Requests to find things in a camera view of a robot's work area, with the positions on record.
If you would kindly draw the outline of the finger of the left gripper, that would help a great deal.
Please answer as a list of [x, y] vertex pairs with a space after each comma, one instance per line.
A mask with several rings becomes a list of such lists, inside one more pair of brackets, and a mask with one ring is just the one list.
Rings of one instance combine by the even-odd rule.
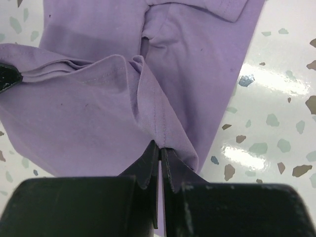
[[12, 65], [0, 64], [0, 93], [21, 83], [23, 76], [18, 69]]

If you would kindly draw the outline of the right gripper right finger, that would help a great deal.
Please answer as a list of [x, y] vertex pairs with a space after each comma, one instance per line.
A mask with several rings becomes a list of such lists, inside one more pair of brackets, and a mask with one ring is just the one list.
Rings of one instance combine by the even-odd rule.
[[171, 148], [160, 150], [166, 237], [197, 237], [206, 216], [208, 182], [197, 175]]

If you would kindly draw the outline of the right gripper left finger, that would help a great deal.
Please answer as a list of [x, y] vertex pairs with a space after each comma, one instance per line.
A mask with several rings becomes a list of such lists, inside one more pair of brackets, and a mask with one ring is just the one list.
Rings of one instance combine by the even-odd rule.
[[135, 188], [131, 213], [132, 229], [158, 229], [159, 147], [150, 141], [143, 154], [119, 177], [133, 177]]

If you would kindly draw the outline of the purple t shirt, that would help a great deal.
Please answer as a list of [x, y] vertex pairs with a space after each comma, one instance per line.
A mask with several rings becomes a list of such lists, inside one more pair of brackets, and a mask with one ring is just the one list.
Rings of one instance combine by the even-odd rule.
[[151, 140], [200, 171], [261, 0], [46, 0], [39, 47], [5, 43], [15, 150], [54, 176], [118, 175]]

